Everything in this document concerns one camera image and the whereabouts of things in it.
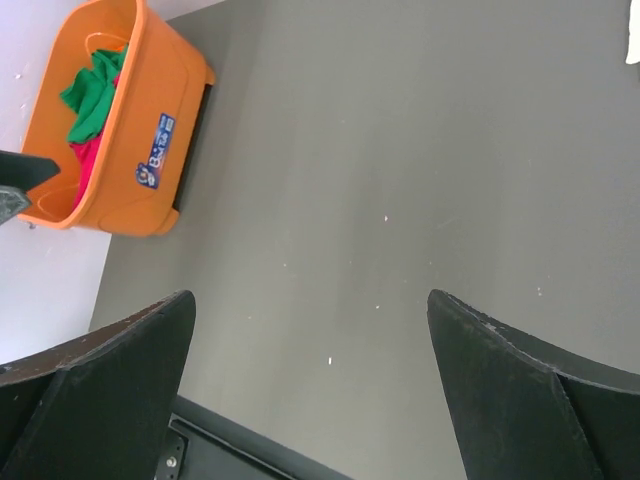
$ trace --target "black plastic part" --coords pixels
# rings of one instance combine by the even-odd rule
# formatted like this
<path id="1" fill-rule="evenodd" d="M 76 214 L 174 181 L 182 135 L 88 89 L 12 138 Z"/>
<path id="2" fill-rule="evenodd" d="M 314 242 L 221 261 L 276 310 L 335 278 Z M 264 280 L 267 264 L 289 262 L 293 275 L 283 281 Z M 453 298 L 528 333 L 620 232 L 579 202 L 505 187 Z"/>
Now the black plastic part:
<path id="1" fill-rule="evenodd" d="M 194 322 L 193 295 L 176 293 L 1 366 L 3 418 L 14 412 L 18 420 L 0 430 L 5 451 L 13 442 L 0 478 L 152 479 Z"/>
<path id="2" fill-rule="evenodd" d="M 28 192 L 58 173 L 60 167 L 50 158 L 0 150 L 0 185 Z"/>
<path id="3" fill-rule="evenodd" d="M 428 317 L 470 480 L 640 478 L 640 376 L 444 292 L 431 292 Z"/>
<path id="4" fill-rule="evenodd" d="M 189 177 L 189 171 L 191 170 L 191 164 L 193 163 L 195 148 L 198 144 L 198 138 L 200 137 L 200 133 L 202 130 L 204 113 L 207 109 L 207 105 L 209 104 L 212 90 L 212 85 L 204 86 L 202 101 L 200 102 L 200 108 L 198 109 L 198 115 L 196 116 L 196 123 L 193 128 L 193 134 L 191 135 L 189 148 L 187 149 L 187 157 L 185 158 L 184 166 L 182 167 L 182 173 L 180 174 L 180 180 L 178 181 L 178 189 L 176 190 L 176 196 L 173 200 L 173 209 L 177 210 L 178 212 L 180 211 L 180 207 L 182 206 L 182 197 L 184 196 L 187 178 Z"/>
<path id="5" fill-rule="evenodd" d="M 180 480 L 349 480 L 185 398 L 173 412 L 170 428 L 188 442 Z"/>

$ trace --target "white wall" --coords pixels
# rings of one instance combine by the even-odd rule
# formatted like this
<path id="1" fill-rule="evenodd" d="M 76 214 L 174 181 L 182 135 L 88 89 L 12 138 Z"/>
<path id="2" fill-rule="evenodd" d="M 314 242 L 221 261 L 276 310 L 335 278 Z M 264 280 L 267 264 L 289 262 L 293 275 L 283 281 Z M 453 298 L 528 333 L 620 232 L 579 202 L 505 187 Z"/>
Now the white wall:
<path id="1" fill-rule="evenodd" d="M 221 0 L 150 0 L 172 18 Z M 20 151 L 49 49 L 80 0 L 0 0 L 0 149 Z M 110 235 L 0 227 L 0 364 L 86 333 Z"/>

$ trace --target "white object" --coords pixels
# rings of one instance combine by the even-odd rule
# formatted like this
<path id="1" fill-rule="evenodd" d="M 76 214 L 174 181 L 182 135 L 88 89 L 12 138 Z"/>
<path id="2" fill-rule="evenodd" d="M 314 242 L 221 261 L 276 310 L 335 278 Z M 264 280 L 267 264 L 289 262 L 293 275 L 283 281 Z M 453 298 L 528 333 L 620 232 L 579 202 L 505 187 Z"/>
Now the white object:
<path id="1" fill-rule="evenodd" d="M 629 16 L 629 51 L 627 63 L 634 65 L 640 62 L 640 0 L 631 1 Z"/>

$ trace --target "green cloth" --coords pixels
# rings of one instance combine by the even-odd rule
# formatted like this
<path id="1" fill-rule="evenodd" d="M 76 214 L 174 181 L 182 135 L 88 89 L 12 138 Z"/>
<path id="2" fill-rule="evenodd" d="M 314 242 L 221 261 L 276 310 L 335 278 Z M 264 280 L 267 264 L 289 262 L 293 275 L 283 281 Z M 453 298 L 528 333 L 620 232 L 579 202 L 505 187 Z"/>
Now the green cloth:
<path id="1" fill-rule="evenodd" d="M 116 93 L 113 80 L 122 70 L 127 48 L 122 52 L 94 52 L 91 55 L 93 69 L 80 70 L 73 85 L 60 94 L 64 103 L 78 114 L 67 135 L 69 143 L 85 143 L 102 131 Z"/>

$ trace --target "clothing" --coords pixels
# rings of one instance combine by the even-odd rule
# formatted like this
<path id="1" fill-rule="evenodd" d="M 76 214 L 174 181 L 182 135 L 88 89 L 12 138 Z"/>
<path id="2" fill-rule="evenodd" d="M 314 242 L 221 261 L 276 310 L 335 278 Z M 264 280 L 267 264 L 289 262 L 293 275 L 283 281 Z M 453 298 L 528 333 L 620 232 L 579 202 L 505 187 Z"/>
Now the clothing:
<path id="1" fill-rule="evenodd" d="M 114 90 L 118 86 L 120 80 L 120 74 L 113 80 Z M 89 179 L 91 178 L 91 172 L 96 163 L 96 157 L 98 156 L 98 149 L 100 148 L 100 142 L 102 141 L 102 130 L 98 133 L 98 136 L 92 138 L 85 143 L 70 143 L 69 146 L 76 154 L 78 161 L 80 162 L 80 183 L 78 184 L 78 191 L 73 199 L 73 208 L 76 208 L 84 196 L 84 192 L 87 191 L 89 185 Z"/>
<path id="2" fill-rule="evenodd" d="M 102 131 L 116 91 L 113 81 L 122 70 L 126 54 L 127 47 L 122 52 L 96 51 L 91 55 L 93 69 L 80 70 L 73 85 L 60 94 L 78 114 L 67 135 L 69 143 L 85 143 Z"/>

